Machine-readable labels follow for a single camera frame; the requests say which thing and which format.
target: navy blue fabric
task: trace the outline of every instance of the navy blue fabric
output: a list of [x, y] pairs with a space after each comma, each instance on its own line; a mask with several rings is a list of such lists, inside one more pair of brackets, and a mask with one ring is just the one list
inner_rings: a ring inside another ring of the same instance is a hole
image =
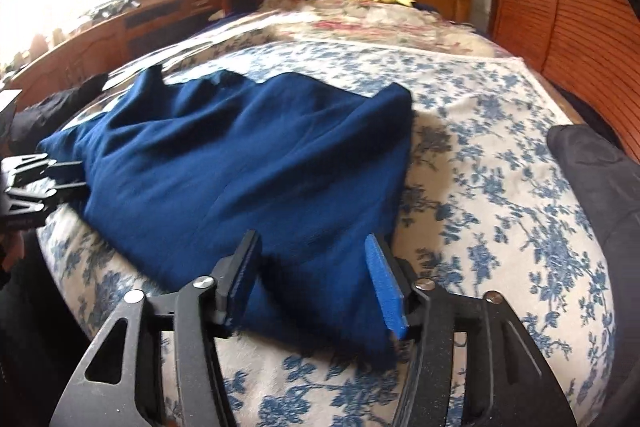
[[258, 230], [245, 327], [384, 364], [392, 350], [364, 241], [394, 229], [411, 103], [397, 84], [366, 98], [296, 73], [166, 86], [153, 67], [111, 112], [40, 147], [84, 162], [82, 217], [165, 289], [209, 273]]

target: bed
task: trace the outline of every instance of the bed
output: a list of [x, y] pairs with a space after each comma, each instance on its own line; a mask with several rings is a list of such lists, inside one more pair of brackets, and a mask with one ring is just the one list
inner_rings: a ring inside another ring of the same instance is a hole
[[[420, 1], [444, 17], [351, 0], [266, 0], [254, 14], [114, 71], [100, 99], [68, 125], [111, 110], [157, 63], [167, 83], [228, 69], [255, 82], [295, 71], [365, 96], [392, 82], [407, 87], [415, 120], [394, 254], [450, 291], [503, 292], [586, 425], [602, 405], [614, 354], [612, 296], [606, 260], [545, 142], [550, 126], [577, 120], [521, 59], [447, 20], [465, 22], [470, 0]], [[89, 336], [129, 289], [162, 293], [69, 206], [38, 238]], [[162, 345], [166, 410], [180, 423], [171, 335]], [[463, 400], [464, 338], [456, 345], [448, 425], [459, 421]], [[387, 425], [411, 347], [398, 349], [398, 366], [378, 373], [246, 332], [218, 343], [230, 404], [245, 426]]]

